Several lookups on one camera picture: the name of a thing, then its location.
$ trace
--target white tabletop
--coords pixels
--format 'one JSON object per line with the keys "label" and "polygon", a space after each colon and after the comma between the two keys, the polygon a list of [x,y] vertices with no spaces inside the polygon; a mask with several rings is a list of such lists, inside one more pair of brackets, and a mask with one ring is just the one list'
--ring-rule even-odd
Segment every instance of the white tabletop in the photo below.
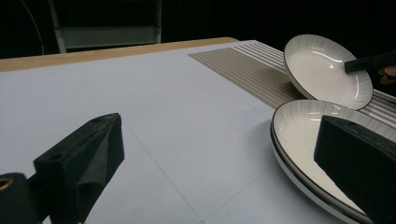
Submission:
{"label": "white tabletop", "polygon": [[188,56],[252,43],[0,73],[0,171],[30,177],[43,152],[117,112],[125,160],[86,223],[343,223],[276,162],[275,110]]}

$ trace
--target bowl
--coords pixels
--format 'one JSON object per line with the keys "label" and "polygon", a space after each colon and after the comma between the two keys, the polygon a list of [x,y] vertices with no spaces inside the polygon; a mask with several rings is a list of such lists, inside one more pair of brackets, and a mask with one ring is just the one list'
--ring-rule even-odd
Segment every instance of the bowl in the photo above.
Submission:
{"label": "bowl", "polygon": [[323,115],[347,119],[396,141],[396,130],[359,111],[319,100],[297,100],[281,105],[271,124],[273,150],[292,182],[311,200],[346,223],[372,223],[314,161]]}
{"label": "bowl", "polygon": [[369,74],[347,74],[344,63],[356,57],[343,46],[320,35],[297,35],[284,48],[290,81],[307,99],[361,109],[373,98]]}

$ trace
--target hand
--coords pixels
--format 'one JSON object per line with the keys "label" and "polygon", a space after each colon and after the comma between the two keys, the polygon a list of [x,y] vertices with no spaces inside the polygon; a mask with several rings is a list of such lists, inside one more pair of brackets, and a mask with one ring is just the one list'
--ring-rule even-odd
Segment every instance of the hand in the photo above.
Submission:
{"label": "hand", "polygon": [[385,68],[381,68],[378,71],[378,74],[381,75],[381,79],[379,81],[382,84],[392,84],[396,82],[396,65],[387,66]]}

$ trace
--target cable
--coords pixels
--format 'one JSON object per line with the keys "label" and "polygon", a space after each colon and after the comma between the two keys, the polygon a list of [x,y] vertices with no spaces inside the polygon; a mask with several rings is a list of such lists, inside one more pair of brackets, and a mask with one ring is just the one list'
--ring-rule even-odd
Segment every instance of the cable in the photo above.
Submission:
{"label": "cable", "polygon": [[26,4],[23,2],[23,0],[21,0],[21,3],[23,4],[23,6],[26,8],[26,11],[29,13],[30,18],[32,19],[33,25],[35,26],[35,31],[37,32],[38,35],[38,40],[40,41],[40,45],[41,45],[41,54],[44,55],[44,46],[43,46],[43,41],[41,39],[41,34],[37,28],[37,25],[35,24],[35,18],[33,17],[32,13],[30,12],[29,8],[26,6]]}

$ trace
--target placemat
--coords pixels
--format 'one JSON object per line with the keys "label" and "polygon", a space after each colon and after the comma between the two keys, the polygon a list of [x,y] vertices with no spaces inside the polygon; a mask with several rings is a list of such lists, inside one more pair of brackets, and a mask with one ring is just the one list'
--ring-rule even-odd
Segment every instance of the placemat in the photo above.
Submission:
{"label": "placemat", "polygon": [[[263,43],[189,56],[274,109],[289,101],[305,99],[289,81],[283,52]],[[396,98],[391,95],[375,90],[370,104],[358,111],[396,128]]]}

